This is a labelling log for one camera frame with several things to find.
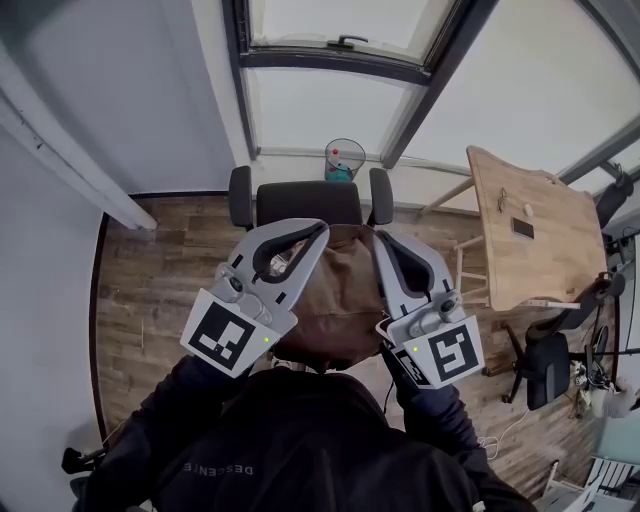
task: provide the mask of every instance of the window handle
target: window handle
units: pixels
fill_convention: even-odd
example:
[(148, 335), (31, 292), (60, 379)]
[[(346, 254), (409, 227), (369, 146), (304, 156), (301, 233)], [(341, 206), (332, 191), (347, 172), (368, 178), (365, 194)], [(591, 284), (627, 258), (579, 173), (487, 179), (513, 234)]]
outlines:
[(363, 41), (365, 43), (369, 42), (369, 40), (366, 37), (350, 36), (348, 34), (340, 34), (340, 37), (338, 37), (337, 41), (335, 41), (335, 40), (327, 41), (327, 46), (329, 48), (341, 48), (342, 50), (353, 50), (355, 45), (353, 43), (345, 42), (347, 39), (354, 39), (354, 40), (357, 40), (357, 41)]

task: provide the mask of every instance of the white pillar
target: white pillar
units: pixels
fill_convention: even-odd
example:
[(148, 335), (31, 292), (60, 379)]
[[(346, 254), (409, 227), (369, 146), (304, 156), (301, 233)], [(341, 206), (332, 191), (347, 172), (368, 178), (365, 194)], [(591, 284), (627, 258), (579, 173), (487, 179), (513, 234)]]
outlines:
[(47, 169), (131, 229), (156, 220), (122, 190), (58, 123), (0, 40), (0, 123)]

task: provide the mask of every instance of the chair armrest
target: chair armrest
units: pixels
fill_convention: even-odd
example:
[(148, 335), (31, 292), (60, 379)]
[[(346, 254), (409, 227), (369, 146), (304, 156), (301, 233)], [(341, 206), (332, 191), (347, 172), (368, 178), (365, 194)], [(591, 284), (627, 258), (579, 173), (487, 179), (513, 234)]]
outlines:
[(371, 184), (371, 203), (373, 209), (367, 221), (367, 225), (389, 224), (393, 222), (393, 191), (387, 171), (373, 168), (369, 171), (369, 183)]
[(234, 226), (253, 228), (251, 204), (251, 167), (243, 165), (231, 171), (229, 179), (229, 216)]

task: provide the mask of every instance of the smartphone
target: smartphone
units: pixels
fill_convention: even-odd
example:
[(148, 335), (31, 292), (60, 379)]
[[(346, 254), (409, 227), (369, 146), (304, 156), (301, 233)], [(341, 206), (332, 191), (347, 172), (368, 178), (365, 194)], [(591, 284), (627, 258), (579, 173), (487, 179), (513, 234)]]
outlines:
[(533, 240), (533, 226), (515, 217), (511, 217), (511, 227), (513, 232)]

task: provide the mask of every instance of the wooden floor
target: wooden floor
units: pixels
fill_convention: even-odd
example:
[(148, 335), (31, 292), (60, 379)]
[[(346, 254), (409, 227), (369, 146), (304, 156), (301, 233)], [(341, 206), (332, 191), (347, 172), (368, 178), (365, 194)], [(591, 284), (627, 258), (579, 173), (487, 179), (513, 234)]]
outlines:
[[(244, 230), (231, 226), (226, 199), (188, 197), (143, 199), (139, 203), (158, 220), (155, 232), (129, 231), (111, 221), (106, 234), (97, 307), (97, 361), (100, 395), (107, 431), (135, 410), (155, 385), (186, 352), (180, 334), (200, 288), (213, 283), (216, 266), (225, 261)], [(452, 269), (450, 249), (455, 242), (481, 234), (478, 218), (431, 213), (417, 221), (414, 213), (398, 212), (388, 229), (411, 234), (439, 250)], [(465, 249), (465, 270), (484, 273), (482, 246)], [(466, 285), (473, 282), (463, 281)], [(508, 320), (522, 336), (534, 320), (553, 314), (519, 308), (496, 313), (487, 308), (466, 308), (478, 316), (487, 366), (504, 367), (514, 354), (499, 329)], [(613, 307), (604, 321), (613, 328)], [(569, 335), (572, 350), (579, 350), (586, 329)], [(390, 377), (379, 358), (351, 368), (382, 404)], [(512, 405), (503, 404), (502, 394), (513, 382), (508, 372), (487, 378), (480, 374), (458, 383), (462, 399), (479, 436), (497, 436), (519, 420), (526, 408), (526, 385)], [(575, 390), (569, 391), (573, 397)], [(502, 440), (498, 457), (491, 462), (497, 474), (535, 499), (546, 483), (553, 461), (561, 461), (564, 479), (584, 484), (591, 467), (597, 425), (589, 413), (582, 420), (570, 419), (572, 401), (560, 397), (538, 411), (529, 412)], [(402, 428), (402, 411), (391, 393), (387, 417)], [(489, 448), (489, 456), (495, 448)]]

